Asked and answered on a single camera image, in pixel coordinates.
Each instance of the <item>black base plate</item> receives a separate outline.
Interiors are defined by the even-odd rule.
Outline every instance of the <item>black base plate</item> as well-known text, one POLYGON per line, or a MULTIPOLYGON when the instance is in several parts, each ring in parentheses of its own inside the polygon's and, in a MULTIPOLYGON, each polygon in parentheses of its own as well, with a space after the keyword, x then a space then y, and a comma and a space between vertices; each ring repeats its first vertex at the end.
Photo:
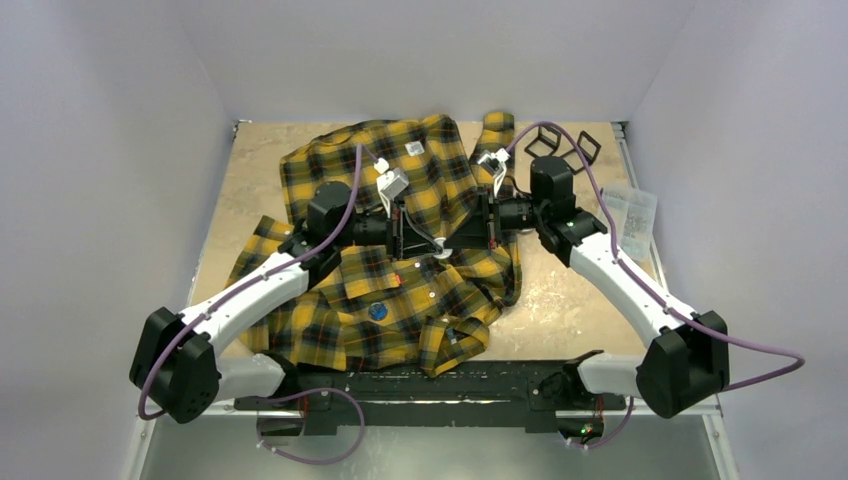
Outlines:
MULTIPOLYGON (((596 396, 538 388, 542 380, 563 372, 562 360, 470 361, 436 378, 415 365, 371 372, 304 371, 298 366, 301 390, 335 387, 360 403, 372 426, 523 427, 527 433, 560 430, 557 411, 594 410, 596 396)), ((624 398, 604 395, 605 410, 623 410, 624 398)), ((237 410, 294 410, 290 402, 274 405, 249 398, 237 410)), ((339 425, 358 425, 353 406, 341 396, 312 395, 305 435, 334 435, 339 425)))

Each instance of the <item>shirt pocket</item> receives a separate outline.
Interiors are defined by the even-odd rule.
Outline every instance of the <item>shirt pocket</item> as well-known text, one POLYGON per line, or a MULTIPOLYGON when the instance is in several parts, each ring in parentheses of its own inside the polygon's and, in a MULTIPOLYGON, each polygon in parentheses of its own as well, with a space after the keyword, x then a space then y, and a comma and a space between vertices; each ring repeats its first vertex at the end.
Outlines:
POLYGON ((349 299, 397 288, 401 284, 384 246, 345 248, 339 272, 349 299))

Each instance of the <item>black bracket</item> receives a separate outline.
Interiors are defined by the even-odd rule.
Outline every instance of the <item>black bracket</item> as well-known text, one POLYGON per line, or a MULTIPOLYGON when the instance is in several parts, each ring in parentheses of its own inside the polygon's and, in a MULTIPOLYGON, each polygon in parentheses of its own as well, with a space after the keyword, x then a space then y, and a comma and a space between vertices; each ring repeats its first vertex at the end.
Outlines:
MULTIPOLYGON (((318 246, 320 239, 311 235, 303 226, 303 219, 295 222, 291 235, 277 247, 279 253, 287 253, 297 258, 318 246)), ((321 283, 342 263, 342 250, 337 245, 329 245, 317 255, 301 262, 300 268, 309 272, 309 288, 321 283)))
POLYGON ((570 266, 571 248, 606 227, 594 215, 577 207, 574 174, 559 157, 540 157, 530 164, 530 191, 538 202, 533 208, 536 232, 542 246, 570 266))
MULTIPOLYGON (((701 325, 727 334, 727 324, 710 311, 694 315, 701 325)), ((666 330, 648 347, 636 368, 636 385, 645 403, 662 418, 671 418, 730 381, 727 343, 688 325, 666 330)))
MULTIPOLYGON (((562 155, 556 155, 556 151, 559 150, 560 144, 562 144, 562 133, 560 133, 559 130, 555 130, 548 125, 540 125, 536 131, 536 138, 531 140, 530 143, 524 147, 524 152, 533 158, 556 156, 562 159, 566 159, 568 156, 577 153, 577 150, 572 148, 562 155), (533 148, 536 144, 542 144, 548 147, 549 151, 545 153, 534 152, 533 148)), ((585 130, 582 130, 580 135, 577 136, 577 146, 583 152, 583 155, 586 157, 590 166, 595 163, 595 160, 598 159, 598 155, 601 153, 601 144, 591 135, 586 133, 585 130)), ((566 161, 566 165, 568 165, 568 169, 571 171, 572 175, 577 175, 585 169, 585 166, 582 163, 583 162, 580 162, 580 166, 578 168, 574 168, 566 161)))
MULTIPOLYGON (((147 317, 130 367, 135 386, 142 388, 153 363, 184 327, 180 317, 165 307, 147 317)), ((189 332, 156 375, 150 398, 177 423, 186 423, 215 399, 219 378, 212 345, 203 335, 189 332)))
POLYGON ((391 203, 391 221, 386 236, 386 252, 392 260, 420 257, 442 253, 443 249, 423 228, 412 221, 406 204, 400 201, 391 203))
POLYGON ((478 187, 470 213, 445 240, 445 248, 495 249, 504 242, 498 203, 491 188, 478 187))

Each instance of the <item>white wall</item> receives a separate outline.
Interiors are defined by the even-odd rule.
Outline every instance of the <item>white wall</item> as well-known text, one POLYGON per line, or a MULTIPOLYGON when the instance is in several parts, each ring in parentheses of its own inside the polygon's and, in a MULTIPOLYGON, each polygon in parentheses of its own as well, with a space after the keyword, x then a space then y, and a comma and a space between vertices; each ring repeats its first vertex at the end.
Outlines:
POLYGON ((111 480, 141 326, 185 304, 230 124, 169 2, 3 7, 0 478, 111 480))
MULTIPOLYGON (((848 4, 700 1, 629 126, 672 290, 801 350, 721 396, 744 478, 848 478, 848 4)), ((732 350, 735 379, 782 360, 732 350)))
POLYGON ((227 112, 253 120, 622 120, 694 0, 181 0, 227 112))

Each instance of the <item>blue sticker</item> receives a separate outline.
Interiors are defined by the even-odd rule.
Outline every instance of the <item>blue sticker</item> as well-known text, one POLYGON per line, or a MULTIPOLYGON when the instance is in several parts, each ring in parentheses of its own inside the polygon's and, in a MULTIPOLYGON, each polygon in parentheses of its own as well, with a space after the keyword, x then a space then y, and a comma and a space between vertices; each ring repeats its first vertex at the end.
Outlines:
POLYGON ((368 315, 374 320, 382 320, 389 314, 389 309, 383 302, 374 302, 368 307, 368 315))

